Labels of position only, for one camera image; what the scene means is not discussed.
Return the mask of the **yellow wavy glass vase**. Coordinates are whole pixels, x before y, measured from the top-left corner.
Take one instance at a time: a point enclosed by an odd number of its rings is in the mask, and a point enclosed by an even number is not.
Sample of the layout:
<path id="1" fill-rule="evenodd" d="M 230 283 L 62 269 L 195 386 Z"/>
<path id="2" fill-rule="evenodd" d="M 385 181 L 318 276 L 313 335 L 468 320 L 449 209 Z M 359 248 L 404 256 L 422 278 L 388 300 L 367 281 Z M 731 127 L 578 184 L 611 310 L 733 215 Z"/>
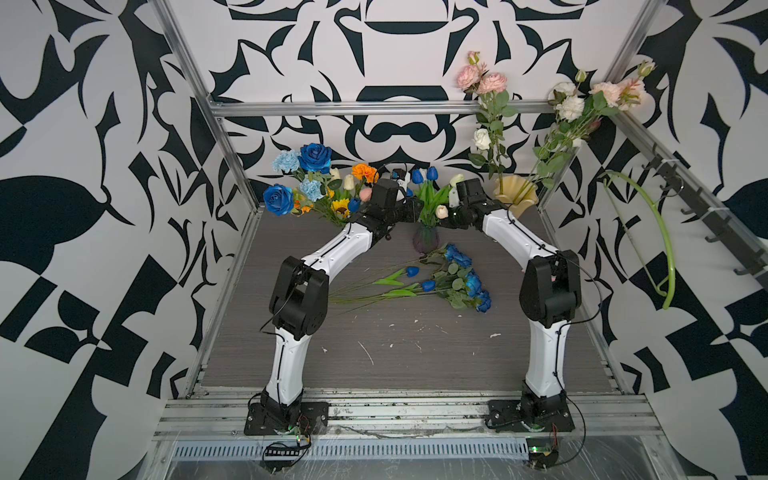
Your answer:
<path id="1" fill-rule="evenodd" d="M 539 203 L 536 186 L 520 175 L 497 178 L 494 181 L 493 197 L 506 205 L 516 218 Z"/>

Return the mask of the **blue rose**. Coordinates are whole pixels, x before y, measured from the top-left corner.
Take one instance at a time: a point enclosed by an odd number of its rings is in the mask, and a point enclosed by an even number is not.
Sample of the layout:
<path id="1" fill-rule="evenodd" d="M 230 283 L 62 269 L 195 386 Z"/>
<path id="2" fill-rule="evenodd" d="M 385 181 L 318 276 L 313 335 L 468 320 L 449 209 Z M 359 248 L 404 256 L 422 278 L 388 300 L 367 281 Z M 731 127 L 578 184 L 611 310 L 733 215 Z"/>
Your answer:
<path id="1" fill-rule="evenodd" d="M 421 264 L 438 264 L 442 262 L 456 262 L 465 267 L 467 257 L 452 243 L 448 243 L 427 254 L 424 254 L 419 262 Z"/>
<path id="2" fill-rule="evenodd" d="M 480 294 L 482 282 L 477 274 L 471 270 L 464 278 L 456 278 L 453 281 L 444 279 L 435 281 L 436 289 L 431 294 L 449 300 L 471 300 Z"/>
<path id="3" fill-rule="evenodd" d="M 472 270 L 473 261 L 469 255 L 462 252 L 454 244 L 448 244 L 431 252 L 428 263 L 436 267 L 431 274 L 432 280 L 447 279 L 453 281 L 456 278 L 464 278 Z"/>

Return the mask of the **blue rose low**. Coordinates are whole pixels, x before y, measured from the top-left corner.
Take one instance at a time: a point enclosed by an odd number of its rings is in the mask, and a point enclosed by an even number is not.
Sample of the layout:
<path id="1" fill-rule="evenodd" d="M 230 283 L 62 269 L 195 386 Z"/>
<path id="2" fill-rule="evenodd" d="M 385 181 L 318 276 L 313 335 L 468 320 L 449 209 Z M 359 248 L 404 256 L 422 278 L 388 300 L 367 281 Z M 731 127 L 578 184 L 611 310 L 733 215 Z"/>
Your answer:
<path id="1" fill-rule="evenodd" d="M 416 299 L 436 297 L 447 301 L 453 309 L 464 310 L 472 309 L 477 312 L 486 313 L 492 308 L 492 299 L 490 294 L 481 290 L 476 296 L 471 297 L 464 291 L 449 291 L 449 290 L 434 290 L 430 292 L 424 291 L 409 291 L 405 289 L 395 289 L 381 294 L 367 295 L 362 297 L 353 298 L 341 298 L 334 297 L 331 299 L 333 304 L 373 304 L 386 300 L 397 299 Z"/>

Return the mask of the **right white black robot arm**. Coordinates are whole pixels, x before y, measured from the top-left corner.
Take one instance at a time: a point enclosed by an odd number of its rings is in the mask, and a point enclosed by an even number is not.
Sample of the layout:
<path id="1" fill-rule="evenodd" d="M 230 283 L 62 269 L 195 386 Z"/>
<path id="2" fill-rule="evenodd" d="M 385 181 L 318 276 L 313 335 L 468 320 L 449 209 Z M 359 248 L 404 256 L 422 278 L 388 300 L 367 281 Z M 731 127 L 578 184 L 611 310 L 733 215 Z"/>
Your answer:
<path id="1" fill-rule="evenodd" d="M 518 401 L 489 404 L 486 426 L 493 430 L 521 424 L 542 431 L 570 412 L 563 379 L 568 331 L 581 305 L 581 270 L 577 255 L 558 250 L 525 227 L 500 201 L 489 198 L 478 179 L 453 187 L 458 203 L 440 221 L 446 228 L 474 227 L 499 243 L 523 269 L 519 292 L 529 321 L 529 366 Z"/>

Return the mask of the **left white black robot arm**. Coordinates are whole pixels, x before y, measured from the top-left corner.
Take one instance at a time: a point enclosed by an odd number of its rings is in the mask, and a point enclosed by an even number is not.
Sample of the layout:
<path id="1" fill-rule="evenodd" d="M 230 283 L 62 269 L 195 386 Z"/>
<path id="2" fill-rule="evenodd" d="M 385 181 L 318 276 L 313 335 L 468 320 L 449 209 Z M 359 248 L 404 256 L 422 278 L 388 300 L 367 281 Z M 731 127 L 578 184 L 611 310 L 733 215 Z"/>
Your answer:
<path id="1" fill-rule="evenodd" d="M 416 222 L 423 208 L 424 202 L 407 196 L 396 181 L 383 179 L 335 237 L 315 252 L 301 259 L 289 256 L 281 264 L 269 303 L 275 353 L 258 401 L 279 430 L 298 422 L 307 351 L 326 319 L 333 280 L 397 224 Z"/>

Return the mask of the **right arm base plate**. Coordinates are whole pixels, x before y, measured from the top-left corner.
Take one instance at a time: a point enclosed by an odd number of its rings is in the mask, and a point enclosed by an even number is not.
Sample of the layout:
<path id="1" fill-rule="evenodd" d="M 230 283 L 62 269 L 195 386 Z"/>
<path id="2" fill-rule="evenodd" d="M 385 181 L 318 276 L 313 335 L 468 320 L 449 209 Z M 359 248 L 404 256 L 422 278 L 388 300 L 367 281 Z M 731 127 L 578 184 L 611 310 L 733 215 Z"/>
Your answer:
<path id="1" fill-rule="evenodd" d="M 573 416 L 564 397 L 524 397 L 520 400 L 492 400 L 484 423 L 496 432 L 572 432 Z"/>

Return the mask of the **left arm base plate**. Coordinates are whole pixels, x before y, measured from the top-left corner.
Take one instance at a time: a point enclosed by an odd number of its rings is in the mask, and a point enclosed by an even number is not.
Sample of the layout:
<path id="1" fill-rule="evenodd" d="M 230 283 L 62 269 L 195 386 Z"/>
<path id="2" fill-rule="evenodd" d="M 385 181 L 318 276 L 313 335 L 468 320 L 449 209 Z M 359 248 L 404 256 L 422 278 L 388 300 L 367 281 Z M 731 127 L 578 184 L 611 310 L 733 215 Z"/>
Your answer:
<path id="1" fill-rule="evenodd" d="M 328 425 L 330 405 L 326 402 L 294 403 L 286 408 L 269 400 L 248 406 L 243 433 L 246 436 L 287 434 L 297 429 L 301 434 L 314 434 Z"/>

